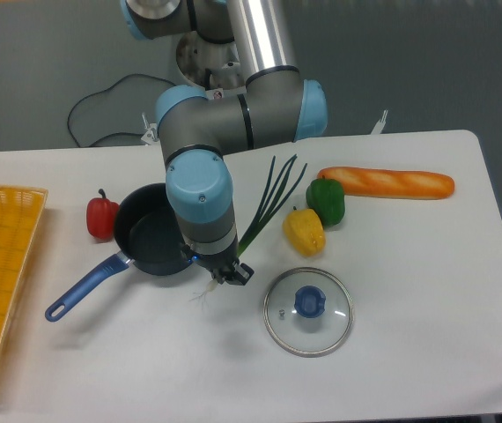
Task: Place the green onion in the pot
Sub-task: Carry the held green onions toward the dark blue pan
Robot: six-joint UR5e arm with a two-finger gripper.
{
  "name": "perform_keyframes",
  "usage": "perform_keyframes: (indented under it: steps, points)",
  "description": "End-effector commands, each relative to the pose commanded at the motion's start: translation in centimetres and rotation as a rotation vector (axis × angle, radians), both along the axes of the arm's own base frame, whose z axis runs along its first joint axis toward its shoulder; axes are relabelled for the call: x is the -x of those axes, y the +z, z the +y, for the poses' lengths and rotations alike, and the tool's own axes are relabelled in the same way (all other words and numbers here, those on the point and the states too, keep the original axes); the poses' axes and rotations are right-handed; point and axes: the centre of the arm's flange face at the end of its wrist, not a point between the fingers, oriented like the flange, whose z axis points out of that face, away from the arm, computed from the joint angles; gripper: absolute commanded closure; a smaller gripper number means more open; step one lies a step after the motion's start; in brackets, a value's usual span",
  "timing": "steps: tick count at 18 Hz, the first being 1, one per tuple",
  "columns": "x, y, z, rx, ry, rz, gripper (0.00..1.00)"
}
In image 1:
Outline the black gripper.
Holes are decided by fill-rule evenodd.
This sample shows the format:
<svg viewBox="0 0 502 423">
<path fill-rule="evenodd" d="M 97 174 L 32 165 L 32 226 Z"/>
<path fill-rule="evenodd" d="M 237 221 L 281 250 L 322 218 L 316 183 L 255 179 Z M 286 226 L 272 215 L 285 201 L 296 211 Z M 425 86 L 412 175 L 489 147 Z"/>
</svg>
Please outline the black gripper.
<svg viewBox="0 0 502 423">
<path fill-rule="evenodd" d="M 181 253 L 190 262 L 209 271 L 217 284 L 245 286 L 254 276 L 254 270 L 245 263 L 239 263 L 236 248 L 228 249 L 212 255 L 194 251 L 188 244 L 181 247 Z"/>
</svg>

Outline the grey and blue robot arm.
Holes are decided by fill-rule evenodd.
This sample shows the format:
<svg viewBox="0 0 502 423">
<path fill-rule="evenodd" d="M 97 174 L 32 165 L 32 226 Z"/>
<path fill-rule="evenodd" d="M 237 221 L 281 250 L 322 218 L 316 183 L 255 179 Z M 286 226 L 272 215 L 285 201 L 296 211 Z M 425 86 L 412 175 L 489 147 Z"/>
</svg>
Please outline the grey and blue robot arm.
<svg viewBox="0 0 502 423">
<path fill-rule="evenodd" d="M 124 1 L 122 14 L 141 40 L 196 33 L 234 46 L 244 90 L 212 100 L 177 85 L 156 102 L 156 131 L 166 166 L 166 195 L 188 260 L 218 283 L 245 285 L 233 183 L 224 156 L 321 136 L 328 108 L 321 85 L 301 77 L 278 1 Z"/>
</svg>

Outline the round silver robot base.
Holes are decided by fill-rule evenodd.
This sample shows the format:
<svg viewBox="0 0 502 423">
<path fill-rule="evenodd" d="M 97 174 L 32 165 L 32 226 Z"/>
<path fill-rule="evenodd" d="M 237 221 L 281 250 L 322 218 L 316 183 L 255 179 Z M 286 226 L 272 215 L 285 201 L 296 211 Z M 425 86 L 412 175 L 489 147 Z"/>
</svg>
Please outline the round silver robot base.
<svg viewBox="0 0 502 423">
<path fill-rule="evenodd" d="M 235 43 L 211 43 L 197 32 L 184 34 L 176 48 L 176 63 L 188 84 L 205 91 L 244 93 L 245 80 Z"/>
</svg>

